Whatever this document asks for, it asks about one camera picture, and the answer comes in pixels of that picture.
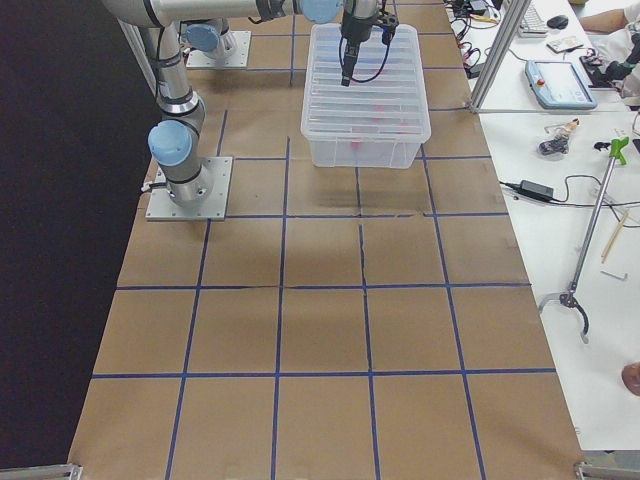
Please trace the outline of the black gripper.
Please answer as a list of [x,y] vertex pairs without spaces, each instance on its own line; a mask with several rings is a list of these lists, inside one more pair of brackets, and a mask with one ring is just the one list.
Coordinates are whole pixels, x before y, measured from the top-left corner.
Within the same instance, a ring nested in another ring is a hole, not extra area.
[[343,4],[341,35],[347,40],[342,57],[342,86],[349,86],[359,55],[359,45],[370,38],[376,22],[375,0],[346,0]]

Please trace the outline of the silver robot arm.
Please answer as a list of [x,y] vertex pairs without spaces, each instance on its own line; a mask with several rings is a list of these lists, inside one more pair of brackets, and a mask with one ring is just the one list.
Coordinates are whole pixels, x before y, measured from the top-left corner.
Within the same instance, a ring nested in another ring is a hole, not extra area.
[[187,21],[181,34],[192,49],[212,58],[227,57],[237,46],[226,18]]
[[162,120],[148,135],[152,156],[165,177],[170,205],[192,211],[212,197],[224,198],[228,189],[212,172],[212,162],[199,158],[197,147],[206,117],[204,101],[193,90],[180,47],[179,23],[193,30],[188,42],[207,54],[225,54],[232,39],[231,18],[246,17],[254,24],[288,15],[303,15],[315,24],[340,16],[347,42],[342,80],[349,85],[360,45],[383,16],[382,1],[107,1],[105,8],[125,33],[137,34],[131,50],[161,109]]

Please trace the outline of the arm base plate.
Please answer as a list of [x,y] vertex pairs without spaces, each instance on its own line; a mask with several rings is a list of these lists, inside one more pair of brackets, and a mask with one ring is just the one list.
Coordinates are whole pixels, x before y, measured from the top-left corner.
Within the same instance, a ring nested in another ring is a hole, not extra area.
[[200,157],[199,175],[189,183],[169,182],[158,168],[149,190],[146,219],[150,221],[224,221],[228,205],[233,158]]
[[219,34],[208,25],[192,25],[185,34],[189,44],[186,66],[192,70],[246,69],[250,31],[228,30]]

